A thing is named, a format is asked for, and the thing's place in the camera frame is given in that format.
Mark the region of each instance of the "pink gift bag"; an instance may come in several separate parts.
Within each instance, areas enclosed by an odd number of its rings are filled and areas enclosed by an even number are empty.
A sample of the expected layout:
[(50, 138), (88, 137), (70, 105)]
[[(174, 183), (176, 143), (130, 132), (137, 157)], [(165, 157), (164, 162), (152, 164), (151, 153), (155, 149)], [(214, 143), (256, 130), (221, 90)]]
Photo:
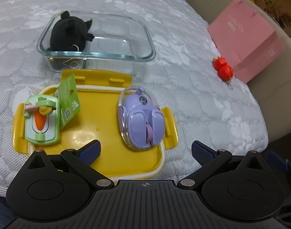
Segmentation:
[(241, 0), (233, 0), (208, 27), (236, 78), (247, 83), (284, 50), (273, 27)]

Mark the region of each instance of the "beige headboard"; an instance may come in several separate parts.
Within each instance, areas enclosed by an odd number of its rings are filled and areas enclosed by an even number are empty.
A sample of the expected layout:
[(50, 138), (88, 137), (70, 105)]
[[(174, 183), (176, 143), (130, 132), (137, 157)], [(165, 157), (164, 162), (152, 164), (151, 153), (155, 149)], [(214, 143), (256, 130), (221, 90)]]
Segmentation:
[[(210, 24), (232, 0), (186, 0)], [(258, 6), (243, 0), (262, 15), (276, 30), (286, 50), (248, 86), (258, 101), (266, 123), (269, 141), (291, 132), (291, 39)]]

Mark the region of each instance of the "purple correction tape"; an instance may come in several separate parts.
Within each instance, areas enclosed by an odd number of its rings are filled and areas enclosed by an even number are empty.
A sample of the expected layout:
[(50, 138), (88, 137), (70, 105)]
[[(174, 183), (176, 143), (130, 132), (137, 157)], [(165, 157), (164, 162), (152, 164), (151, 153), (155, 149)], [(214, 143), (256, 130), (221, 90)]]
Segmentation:
[(166, 127), (155, 97), (143, 87), (130, 87), (121, 92), (118, 123), (123, 140), (135, 150), (160, 144)]

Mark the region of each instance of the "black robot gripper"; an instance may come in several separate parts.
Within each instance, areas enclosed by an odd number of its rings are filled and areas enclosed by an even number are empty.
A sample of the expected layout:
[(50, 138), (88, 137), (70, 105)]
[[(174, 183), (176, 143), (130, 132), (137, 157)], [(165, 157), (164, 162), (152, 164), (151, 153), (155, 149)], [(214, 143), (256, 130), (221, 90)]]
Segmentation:
[(192, 155), (202, 167), (177, 185), (119, 180), (116, 186), (89, 166), (83, 151), (30, 156), (7, 191), (17, 215), (7, 229), (291, 228), (291, 201), (284, 202), (282, 186), (256, 151), (233, 156), (195, 141)]

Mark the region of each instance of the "white quilted fabric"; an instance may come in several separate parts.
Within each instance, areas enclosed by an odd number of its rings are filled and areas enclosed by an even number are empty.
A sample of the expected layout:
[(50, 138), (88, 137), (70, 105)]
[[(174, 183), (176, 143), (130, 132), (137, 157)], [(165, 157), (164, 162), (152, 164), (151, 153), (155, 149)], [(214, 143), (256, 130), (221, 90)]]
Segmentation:
[(200, 140), (233, 154), (262, 151), (268, 144), (258, 104), (246, 85), (234, 79), (233, 91), (217, 76), (217, 56), (207, 23), (185, 0), (0, 0), (0, 195), (24, 164), (27, 155), (12, 149), (15, 109), (43, 87), (59, 83), (36, 51), (36, 42), (50, 18), (62, 10), (103, 11), (141, 19), (149, 28), (157, 57), (149, 63), (86, 62), (133, 75), (172, 109), (179, 145), (167, 150), (166, 167), (155, 179), (178, 179), (200, 165), (191, 144)]

